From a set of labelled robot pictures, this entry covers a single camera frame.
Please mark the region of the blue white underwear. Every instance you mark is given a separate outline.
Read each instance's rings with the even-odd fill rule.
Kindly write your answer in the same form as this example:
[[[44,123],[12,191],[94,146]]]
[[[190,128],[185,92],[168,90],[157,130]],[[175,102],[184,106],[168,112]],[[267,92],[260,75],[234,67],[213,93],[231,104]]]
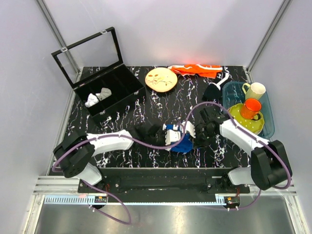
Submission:
[[[168,148],[167,151],[172,151],[176,153],[188,153],[193,149],[193,142],[192,138],[189,134],[186,134],[184,131],[185,129],[183,128],[182,124],[164,124],[163,125],[163,130],[165,130],[165,134],[167,130],[172,129],[176,131],[181,132],[181,142],[176,145],[175,147]]]

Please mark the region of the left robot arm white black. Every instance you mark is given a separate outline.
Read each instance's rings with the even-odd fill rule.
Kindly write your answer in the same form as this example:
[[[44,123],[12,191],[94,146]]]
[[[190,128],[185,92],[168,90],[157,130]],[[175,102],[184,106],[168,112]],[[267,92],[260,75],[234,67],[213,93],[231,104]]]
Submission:
[[[127,151],[137,144],[134,139],[162,147],[166,143],[166,130],[155,124],[106,134],[74,132],[53,150],[57,161],[52,171],[62,172],[66,178],[84,180],[94,193],[100,193],[105,188],[105,181],[99,169],[91,164],[92,157],[111,151]]]

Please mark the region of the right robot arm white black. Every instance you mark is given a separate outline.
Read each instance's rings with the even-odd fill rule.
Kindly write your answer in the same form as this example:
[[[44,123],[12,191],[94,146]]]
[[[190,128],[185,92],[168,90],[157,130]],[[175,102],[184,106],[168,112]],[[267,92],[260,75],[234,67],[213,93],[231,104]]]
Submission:
[[[195,127],[195,145],[206,147],[210,139],[220,135],[241,148],[250,157],[249,167],[237,167],[221,181],[226,193],[233,193],[239,185],[255,185],[261,190],[290,187],[292,170],[283,143],[269,141],[244,128],[229,114],[220,115],[213,107],[200,111],[202,122]]]

